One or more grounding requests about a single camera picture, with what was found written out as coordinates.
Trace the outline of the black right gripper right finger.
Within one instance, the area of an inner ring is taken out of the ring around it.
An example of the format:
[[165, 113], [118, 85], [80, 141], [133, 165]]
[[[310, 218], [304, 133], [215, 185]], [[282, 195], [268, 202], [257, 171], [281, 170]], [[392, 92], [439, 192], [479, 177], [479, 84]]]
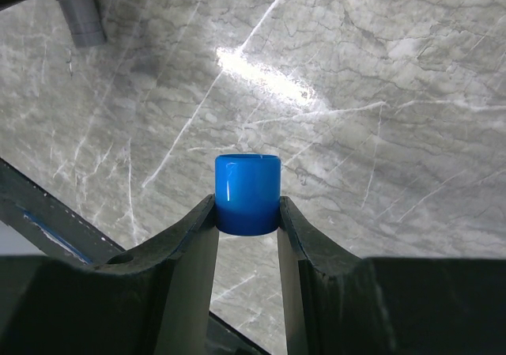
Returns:
[[502, 354], [502, 259], [359, 258], [280, 202], [291, 354]]

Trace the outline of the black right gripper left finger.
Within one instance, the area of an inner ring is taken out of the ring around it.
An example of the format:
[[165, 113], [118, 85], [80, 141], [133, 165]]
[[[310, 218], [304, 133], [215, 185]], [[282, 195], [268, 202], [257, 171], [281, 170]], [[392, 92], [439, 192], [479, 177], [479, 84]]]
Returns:
[[217, 257], [215, 199], [105, 263], [1, 259], [4, 354], [202, 354]]

